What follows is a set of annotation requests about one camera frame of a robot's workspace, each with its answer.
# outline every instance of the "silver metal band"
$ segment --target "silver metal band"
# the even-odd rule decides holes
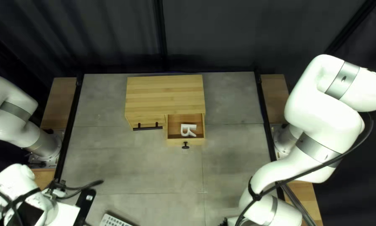
[[[37,141],[24,149],[37,155],[37,160],[48,161],[59,153],[61,149],[61,139],[55,134],[49,135],[40,130],[40,136]]]
[[[360,67],[357,65],[344,62],[336,78],[325,93],[339,100],[353,83],[359,69]]]
[[[6,101],[4,101],[1,104],[0,110],[4,110],[4,111],[22,119],[25,122],[28,122],[28,120],[31,116],[29,114],[29,112],[25,111],[24,109],[12,104],[12,103],[6,102]]]
[[[310,156],[311,158],[315,159],[316,161],[320,163],[325,163],[341,155],[340,153],[335,152],[321,145],[320,143],[318,143],[317,141],[315,141],[314,139],[312,139],[305,133],[302,133],[302,135],[300,136],[300,138],[298,139],[296,143],[296,146],[302,152],[304,152],[305,154],[307,154],[308,156]],[[332,163],[329,165],[329,167],[336,168],[340,162],[341,160],[335,163]]]
[[[271,222],[273,221],[274,217],[276,216],[277,198],[274,197],[274,196],[272,196],[272,198],[273,198],[273,204],[271,205],[270,213],[273,214],[273,217],[270,219],[270,221],[265,221],[265,223],[262,224],[263,226],[269,226],[271,224]]]

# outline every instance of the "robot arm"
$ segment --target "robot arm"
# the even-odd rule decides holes
[[[21,195],[38,188],[34,179],[35,175],[29,167],[13,164],[0,172],[0,192],[14,201]],[[7,204],[0,196],[0,219],[2,210]],[[18,212],[28,215],[27,218],[22,219],[25,221],[24,226],[72,226],[80,210],[79,207],[56,202],[52,196],[45,196],[42,192],[28,196],[24,202],[18,203],[16,208]],[[4,217],[4,225],[16,220],[14,211],[9,209]]]
[[[0,77],[0,140],[25,148],[47,161],[59,153],[61,143],[29,121],[36,108],[33,98]]]
[[[311,61],[292,90],[284,111],[294,131],[301,132],[287,158],[266,164],[252,177],[254,193],[260,194],[275,181],[291,178],[345,153],[365,125],[357,111],[376,110],[376,73],[320,55]],[[324,182],[339,162],[298,178]],[[242,211],[252,196],[246,189],[241,196]],[[265,195],[244,216],[261,225],[301,224],[301,213],[285,202]]]

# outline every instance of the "remote control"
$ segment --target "remote control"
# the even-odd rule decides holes
[[[100,222],[100,226],[135,226],[135,225],[131,223],[126,223],[125,220],[121,220],[118,217],[114,217],[105,213]]]

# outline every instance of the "wooden board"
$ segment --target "wooden board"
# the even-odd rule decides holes
[[[284,107],[288,99],[286,80],[283,74],[261,75],[263,95],[266,102],[266,111],[269,122],[272,124],[287,123],[284,118]],[[310,182],[293,181],[288,184],[306,211],[315,220],[318,226],[323,226],[321,214],[316,200],[313,185]]]
[[[287,123],[284,118],[284,107],[288,99],[288,90],[284,75],[263,74],[261,80],[269,122],[271,124]]]
[[[125,117],[205,113],[202,75],[129,77]]]
[[[35,174],[35,183],[43,190],[54,178],[55,169],[32,169]]]
[[[76,78],[54,78],[41,122],[42,129],[63,129],[67,126]]]
[[[319,212],[319,206],[312,183],[304,181],[292,181],[288,183],[288,186],[301,201],[301,204],[304,206],[306,211],[308,211],[309,215],[312,217],[312,219],[314,219],[316,224],[318,226],[323,226],[322,217]],[[284,193],[284,197],[286,198],[287,203],[292,204],[286,193]],[[302,221],[301,226],[307,226],[305,221]]]

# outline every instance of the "dark backdrop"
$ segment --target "dark backdrop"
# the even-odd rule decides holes
[[[36,124],[53,78],[79,73],[258,68],[285,74],[293,87],[363,3],[0,0],[0,75],[39,102]],[[376,8],[331,53],[376,70]],[[0,170],[24,160],[19,148],[0,141]],[[376,128],[315,190],[325,225],[376,223]]]
[[[376,71],[376,7],[333,55]],[[371,115],[371,136],[328,181],[314,184],[326,226],[376,225],[376,111]]]

